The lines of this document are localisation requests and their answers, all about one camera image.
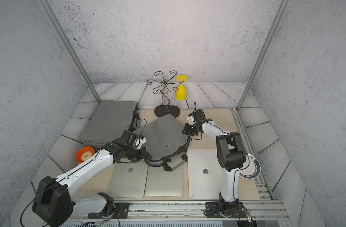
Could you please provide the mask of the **patterned plate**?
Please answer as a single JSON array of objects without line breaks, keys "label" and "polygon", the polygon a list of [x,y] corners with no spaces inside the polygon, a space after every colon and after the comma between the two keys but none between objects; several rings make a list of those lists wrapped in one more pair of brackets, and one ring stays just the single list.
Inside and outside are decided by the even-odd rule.
[{"label": "patterned plate", "polygon": [[255,179],[261,174],[261,165],[259,161],[252,155],[246,154],[246,161],[240,169],[239,176],[244,179]]}]

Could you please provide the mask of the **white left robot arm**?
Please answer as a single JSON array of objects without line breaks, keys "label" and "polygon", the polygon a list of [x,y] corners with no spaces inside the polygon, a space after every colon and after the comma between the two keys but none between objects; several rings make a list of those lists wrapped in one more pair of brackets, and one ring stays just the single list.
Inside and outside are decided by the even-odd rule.
[{"label": "white left robot arm", "polygon": [[37,195],[32,202],[32,211],[51,227],[58,227],[70,217],[83,214],[113,216],[117,209],[113,198],[107,194],[98,193],[80,198],[73,195],[87,180],[120,159],[131,158],[134,162],[147,159],[147,150],[143,146],[145,142],[143,136],[138,137],[132,144],[115,140],[66,173],[55,178],[45,177],[39,183]]}]

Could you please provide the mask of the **right aluminium corner post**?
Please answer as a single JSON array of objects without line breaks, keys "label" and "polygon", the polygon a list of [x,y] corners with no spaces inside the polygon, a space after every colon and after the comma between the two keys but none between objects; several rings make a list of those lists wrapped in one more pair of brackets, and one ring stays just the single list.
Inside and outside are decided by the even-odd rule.
[{"label": "right aluminium corner post", "polygon": [[271,43],[273,42],[276,33],[278,32],[280,23],[283,19],[283,17],[285,16],[285,11],[287,10],[287,7],[289,5],[290,1],[289,0],[282,0],[280,2],[279,8],[277,10],[277,13],[274,17],[274,20],[270,26],[270,29],[268,31],[268,34],[266,36],[265,42],[262,46],[262,49],[260,51],[260,54],[256,60],[256,63],[253,67],[253,70],[248,78],[248,81],[246,83],[246,87],[243,91],[242,97],[238,103],[238,107],[237,107],[237,112],[240,112],[241,109],[244,107],[244,103],[249,95],[249,92],[259,74],[260,68],[262,67],[262,64],[264,63],[265,57],[268,54],[268,51],[270,49]]}]

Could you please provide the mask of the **grey laptop sleeve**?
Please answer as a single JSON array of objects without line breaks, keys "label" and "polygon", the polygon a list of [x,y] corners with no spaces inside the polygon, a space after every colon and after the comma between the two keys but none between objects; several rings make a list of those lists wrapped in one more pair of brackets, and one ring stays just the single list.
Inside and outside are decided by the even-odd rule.
[{"label": "grey laptop sleeve", "polygon": [[170,114],[136,129],[133,133],[147,140],[143,144],[149,155],[145,163],[172,172],[187,162],[187,148],[192,139],[183,130],[184,126]]},{"label": "grey laptop sleeve", "polygon": [[103,100],[80,134],[80,140],[86,146],[98,148],[120,138],[124,130],[129,130],[137,105],[135,101]]}]

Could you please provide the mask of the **aluminium front rail frame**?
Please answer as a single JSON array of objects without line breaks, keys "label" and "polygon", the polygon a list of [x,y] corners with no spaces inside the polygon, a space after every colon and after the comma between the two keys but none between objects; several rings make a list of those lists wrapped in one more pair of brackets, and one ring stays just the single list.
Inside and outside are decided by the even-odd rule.
[{"label": "aluminium front rail frame", "polygon": [[[288,211],[281,200],[273,197],[272,191],[257,180],[240,178],[238,196],[244,208],[249,210],[253,221],[273,221],[281,227],[291,227]],[[146,196],[145,187],[139,186],[139,193],[127,197],[115,197],[114,203],[128,203],[126,220],[203,220],[207,202],[218,202],[220,186],[205,183],[202,188],[193,188],[185,178],[182,182],[182,196]]]}]

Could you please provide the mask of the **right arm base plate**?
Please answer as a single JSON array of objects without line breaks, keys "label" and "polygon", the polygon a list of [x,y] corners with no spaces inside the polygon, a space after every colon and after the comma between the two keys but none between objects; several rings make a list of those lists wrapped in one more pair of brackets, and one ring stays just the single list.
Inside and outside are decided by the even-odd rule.
[{"label": "right arm base plate", "polygon": [[246,218],[247,213],[241,202],[206,202],[204,215],[208,218]]}]

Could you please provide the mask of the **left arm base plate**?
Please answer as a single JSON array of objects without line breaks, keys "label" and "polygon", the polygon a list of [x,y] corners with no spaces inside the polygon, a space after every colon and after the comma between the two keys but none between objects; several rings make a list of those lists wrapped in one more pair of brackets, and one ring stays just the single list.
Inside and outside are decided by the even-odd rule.
[{"label": "left arm base plate", "polygon": [[130,204],[128,202],[109,203],[99,213],[89,213],[89,219],[127,219]]}]

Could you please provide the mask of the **yellow plastic goblet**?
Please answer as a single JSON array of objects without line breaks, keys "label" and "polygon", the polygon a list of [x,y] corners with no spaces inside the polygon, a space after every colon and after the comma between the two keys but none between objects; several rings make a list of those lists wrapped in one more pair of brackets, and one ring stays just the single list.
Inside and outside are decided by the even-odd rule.
[{"label": "yellow plastic goblet", "polygon": [[175,98],[179,101],[183,101],[186,99],[187,91],[183,83],[188,79],[186,75],[178,75],[176,79],[180,82],[180,85],[177,88],[175,93]]}]

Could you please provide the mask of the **aluminium corner post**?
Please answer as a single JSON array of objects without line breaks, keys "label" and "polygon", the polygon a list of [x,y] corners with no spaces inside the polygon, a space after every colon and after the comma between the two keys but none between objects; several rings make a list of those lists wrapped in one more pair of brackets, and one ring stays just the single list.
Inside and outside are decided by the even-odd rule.
[{"label": "aluminium corner post", "polygon": [[287,7],[289,5],[290,1],[289,0],[282,0],[280,2],[279,8],[277,10],[277,13],[274,17],[274,20],[270,26],[270,29],[268,31],[268,34],[266,36],[265,42],[262,46],[262,49],[260,51],[260,54],[256,60],[256,63],[253,67],[253,70],[248,78],[248,81],[246,83],[246,87],[243,91],[242,97],[238,103],[238,107],[237,107],[237,112],[240,112],[241,109],[244,107],[244,103],[249,95],[249,92],[259,74],[260,68],[262,67],[262,64],[264,63],[265,57],[268,54],[268,51],[270,49],[271,43],[273,42],[276,33],[278,32],[280,23],[283,19],[283,17],[285,16],[285,11],[287,10]]},{"label": "aluminium corner post", "polygon": [[62,26],[61,26],[57,16],[55,15],[50,3],[47,0],[38,0],[37,2],[39,3],[41,9],[45,13],[48,21],[50,22],[52,28],[56,32],[58,38],[62,42],[65,50],[67,51],[67,54],[71,58],[75,67],[77,68],[81,78],[85,82],[85,84],[86,84],[87,88],[89,89],[92,97],[94,98],[94,100],[98,104],[100,104],[101,98],[100,98],[98,92],[96,91],[93,83],[91,82],[91,80],[90,80],[85,68],[83,67],[79,57],[77,56],[70,40],[68,39],[64,29],[62,28]]}]

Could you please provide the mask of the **silver apple laptop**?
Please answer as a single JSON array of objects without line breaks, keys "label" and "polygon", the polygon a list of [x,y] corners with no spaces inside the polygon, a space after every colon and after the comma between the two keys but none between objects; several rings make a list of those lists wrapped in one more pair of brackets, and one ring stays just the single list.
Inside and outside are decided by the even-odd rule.
[{"label": "silver apple laptop", "polygon": [[188,179],[191,200],[219,199],[222,190],[223,168],[215,149],[189,149]]},{"label": "silver apple laptop", "polygon": [[113,198],[143,198],[147,172],[145,162],[116,164],[106,193]]},{"label": "silver apple laptop", "polygon": [[183,166],[169,172],[161,167],[149,167],[145,196],[182,197]]}]

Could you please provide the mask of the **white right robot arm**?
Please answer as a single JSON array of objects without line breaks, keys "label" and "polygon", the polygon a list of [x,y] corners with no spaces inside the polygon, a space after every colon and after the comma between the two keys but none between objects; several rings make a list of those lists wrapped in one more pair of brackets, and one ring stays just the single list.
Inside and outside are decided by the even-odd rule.
[{"label": "white right robot arm", "polygon": [[198,136],[202,133],[216,140],[216,153],[219,165],[223,168],[223,186],[219,194],[219,210],[222,213],[239,209],[238,179],[240,169],[246,162],[246,151],[239,143],[240,134],[221,129],[212,119],[187,117],[182,133]]}]

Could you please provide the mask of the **orange bowl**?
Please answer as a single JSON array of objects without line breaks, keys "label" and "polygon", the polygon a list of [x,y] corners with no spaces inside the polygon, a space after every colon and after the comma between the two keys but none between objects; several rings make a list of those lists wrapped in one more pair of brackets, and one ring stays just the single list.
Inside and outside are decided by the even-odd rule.
[{"label": "orange bowl", "polygon": [[84,161],[91,158],[94,154],[95,154],[95,150],[93,147],[90,147],[90,146],[83,147],[75,154],[75,160],[78,163],[83,163]]}]

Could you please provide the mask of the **grey laptop bag with strap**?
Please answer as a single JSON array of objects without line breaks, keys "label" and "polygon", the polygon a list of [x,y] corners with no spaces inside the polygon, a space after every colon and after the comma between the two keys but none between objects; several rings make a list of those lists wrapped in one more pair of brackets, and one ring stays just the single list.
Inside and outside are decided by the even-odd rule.
[{"label": "grey laptop bag with strap", "polygon": [[138,106],[135,106],[135,109],[132,113],[132,121],[129,126],[130,131],[134,131],[139,127],[139,117],[140,117],[139,108]]}]

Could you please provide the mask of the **left aluminium corner post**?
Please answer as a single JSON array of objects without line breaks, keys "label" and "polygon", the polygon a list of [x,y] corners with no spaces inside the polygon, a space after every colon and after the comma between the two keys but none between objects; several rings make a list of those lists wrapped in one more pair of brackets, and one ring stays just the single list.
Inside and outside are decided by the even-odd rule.
[{"label": "left aluminium corner post", "polygon": [[58,38],[62,42],[65,50],[67,51],[67,54],[71,58],[75,67],[77,68],[81,78],[85,82],[85,84],[86,84],[87,88],[89,89],[92,97],[94,98],[94,100],[98,104],[100,104],[101,98],[100,98],[98,92],[96,91],[93,83],[91,82],[91,80],[90,80],[85,68],[83,67],[79,57],[77,56],[70,40],[68,39],[64,29],[62,28],[62,26],[61,26],[57,16],[55,15],[50,3],[47,0],[38,0],[37,2],[39,3],[41,9],[45,13],[48,21],[50,22],[52,28],[56,32]]}]

